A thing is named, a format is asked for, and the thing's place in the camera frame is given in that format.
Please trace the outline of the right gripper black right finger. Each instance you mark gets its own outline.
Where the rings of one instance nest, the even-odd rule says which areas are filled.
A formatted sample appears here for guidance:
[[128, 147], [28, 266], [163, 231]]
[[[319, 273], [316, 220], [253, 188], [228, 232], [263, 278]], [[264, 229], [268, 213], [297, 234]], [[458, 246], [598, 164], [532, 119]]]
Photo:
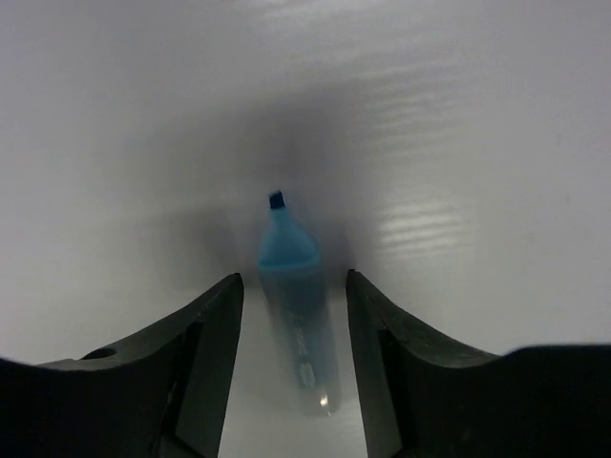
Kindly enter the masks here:
[[610, 348], [495, 355], [401, 309], [348, 272], [348, 327], [371, 457], [606, 457]]

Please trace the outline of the blue highlighter marker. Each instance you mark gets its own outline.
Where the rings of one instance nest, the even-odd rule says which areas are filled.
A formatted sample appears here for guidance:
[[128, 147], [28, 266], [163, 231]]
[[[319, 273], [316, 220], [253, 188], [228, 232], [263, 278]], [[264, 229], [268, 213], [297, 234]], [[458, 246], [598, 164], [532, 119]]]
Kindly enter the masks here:
[[269, 227], [257, 260], [290, 402], [307, 416], [341, 404], [337, 352], [319, 249], [280, 191], [268, 197]]

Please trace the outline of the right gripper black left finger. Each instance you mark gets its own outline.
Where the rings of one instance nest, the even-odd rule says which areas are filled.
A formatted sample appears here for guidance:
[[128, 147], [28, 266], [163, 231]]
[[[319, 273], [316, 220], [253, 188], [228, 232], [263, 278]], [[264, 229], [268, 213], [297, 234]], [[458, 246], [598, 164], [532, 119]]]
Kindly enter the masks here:
[[1, 363], [5, 457], [215, 457], [242, 323], [233, 274], [79, 360]]

